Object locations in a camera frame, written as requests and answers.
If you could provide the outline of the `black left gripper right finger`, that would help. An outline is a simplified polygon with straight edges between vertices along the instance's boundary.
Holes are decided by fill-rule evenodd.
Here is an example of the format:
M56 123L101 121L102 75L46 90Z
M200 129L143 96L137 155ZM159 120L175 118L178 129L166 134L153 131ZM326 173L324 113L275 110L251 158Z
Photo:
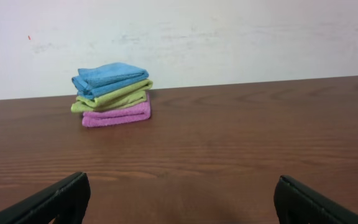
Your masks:
M289 175L280 176L273 202L280 224L358 224L358 214Z

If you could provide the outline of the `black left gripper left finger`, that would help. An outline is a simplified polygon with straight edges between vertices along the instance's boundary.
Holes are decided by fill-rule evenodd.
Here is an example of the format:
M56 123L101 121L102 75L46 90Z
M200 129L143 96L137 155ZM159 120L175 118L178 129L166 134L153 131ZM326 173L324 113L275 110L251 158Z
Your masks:
M76 172L0 211L0 224L81 224L90 196L86 173Z

